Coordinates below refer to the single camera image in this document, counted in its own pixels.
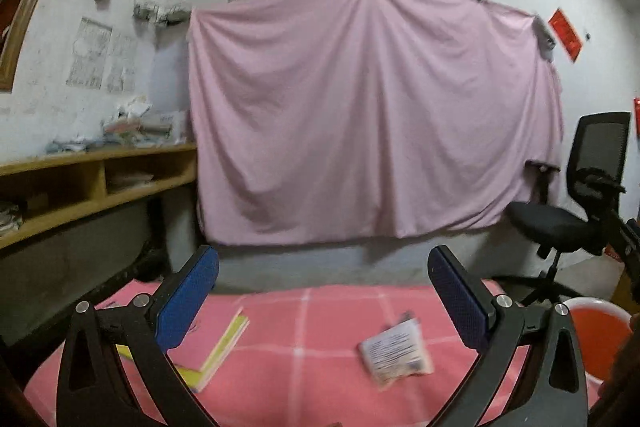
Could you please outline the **person's right hand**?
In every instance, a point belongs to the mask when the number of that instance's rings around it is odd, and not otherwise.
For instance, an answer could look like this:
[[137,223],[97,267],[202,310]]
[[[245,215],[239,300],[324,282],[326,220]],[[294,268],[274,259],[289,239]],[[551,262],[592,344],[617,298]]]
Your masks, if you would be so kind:
[[639,314],[631,317],[629,325],[631,336],[618,352],[610,378],[600,387],[599,399],[589,412],[589,426],[639,425]]

